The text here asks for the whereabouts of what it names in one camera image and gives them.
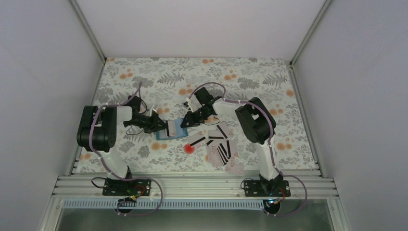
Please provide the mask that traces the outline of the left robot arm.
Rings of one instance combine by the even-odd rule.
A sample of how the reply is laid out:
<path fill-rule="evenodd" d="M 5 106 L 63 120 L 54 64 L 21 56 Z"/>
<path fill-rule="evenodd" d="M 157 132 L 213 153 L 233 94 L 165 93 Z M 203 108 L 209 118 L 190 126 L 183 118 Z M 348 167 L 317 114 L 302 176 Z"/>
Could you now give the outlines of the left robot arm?
<path fill-rule="evenodd" d="M 141 113 L 141 106 L 142 99 L 138 96 L 128 96 L 120 105 L 87 105 L 83 108 L 76 135 L 80 147 L 99 157 L 107 177 L 116 180 L 115 189 L 122 195 L 133 191 L 134 181 L 129 166 L 114 151 L 117 127 L 136 126 L 147 134 L 168 128 L 155 111 L 151 110 L 149 115 Z"/>

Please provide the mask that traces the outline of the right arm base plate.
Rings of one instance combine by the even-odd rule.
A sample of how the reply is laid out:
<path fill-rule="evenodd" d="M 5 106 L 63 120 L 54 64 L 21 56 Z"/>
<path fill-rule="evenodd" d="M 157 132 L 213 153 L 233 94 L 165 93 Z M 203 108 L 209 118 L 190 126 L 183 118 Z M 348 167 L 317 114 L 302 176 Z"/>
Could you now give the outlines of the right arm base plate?
<path fill-rule="evenodd" d="M 241 183 L 246 197 L 290 197 L 291 190 L 287 180 L 279 185 L 266 186 L 261 180 L 245 179 Z"/>

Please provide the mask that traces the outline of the teal card holder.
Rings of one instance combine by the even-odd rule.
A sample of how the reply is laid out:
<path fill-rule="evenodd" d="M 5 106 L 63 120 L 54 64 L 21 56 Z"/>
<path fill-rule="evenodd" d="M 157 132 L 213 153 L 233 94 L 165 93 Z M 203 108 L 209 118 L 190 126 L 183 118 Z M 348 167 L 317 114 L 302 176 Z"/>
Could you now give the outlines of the teal card holder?
<path fill-rule="evenodd" d="M 165 121 L 166 128 L 155 133 L 156 139 L 160 141 L 187 137 L 188 131 L 186 128 L 181 127 L 182 121 L 182 118 Z"/>

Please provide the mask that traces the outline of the black stripe white card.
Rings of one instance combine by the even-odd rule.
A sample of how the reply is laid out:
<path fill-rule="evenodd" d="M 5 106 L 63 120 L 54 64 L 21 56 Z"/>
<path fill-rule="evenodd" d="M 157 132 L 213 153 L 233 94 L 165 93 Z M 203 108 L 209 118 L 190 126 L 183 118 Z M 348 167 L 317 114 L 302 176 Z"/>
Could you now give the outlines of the black stripe white card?
<path fill-rule="evenodd" d="M 167 129 L 166 135 L 170 138 L 180 137 L 183 134 L 183 129 L 181 128 L 180 119 L 168 120 L 166 121 Z"/>

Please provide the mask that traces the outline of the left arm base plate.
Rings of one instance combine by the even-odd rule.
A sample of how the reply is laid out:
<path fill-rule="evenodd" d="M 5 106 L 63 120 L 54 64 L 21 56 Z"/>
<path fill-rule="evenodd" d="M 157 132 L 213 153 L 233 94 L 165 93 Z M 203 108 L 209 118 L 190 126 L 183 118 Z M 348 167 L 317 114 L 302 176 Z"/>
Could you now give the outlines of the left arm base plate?
<path fill-rule="evenodd" d="M 149 196 L 151 180 L 141 179 L 132 181 L 122 181 L 106 179 L 102 191 L 104 196 Z"/>

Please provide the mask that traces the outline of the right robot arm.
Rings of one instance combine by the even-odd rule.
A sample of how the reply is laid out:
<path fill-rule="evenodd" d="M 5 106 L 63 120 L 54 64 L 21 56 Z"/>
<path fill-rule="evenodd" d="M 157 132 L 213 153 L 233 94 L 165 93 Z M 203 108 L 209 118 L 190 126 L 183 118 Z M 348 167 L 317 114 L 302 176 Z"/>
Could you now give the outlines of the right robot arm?
<path fill-rule="evenodd" d="M 181 127 L 189 128 L 203 124 L 209 116 L 231 116 L 240 123 L 246 138 L 257 144 L 256 153 L 260 163 L 261 191 L 267 196 L 274 195 L 283 182 L 283 174 L 276 167 L 273 156 L 273 138 L 276 122 L 261 99 L 232 100 L 212 96 L 202 87 L 194 92 L 200 107 L 191 109 L 184 116 Z"/>

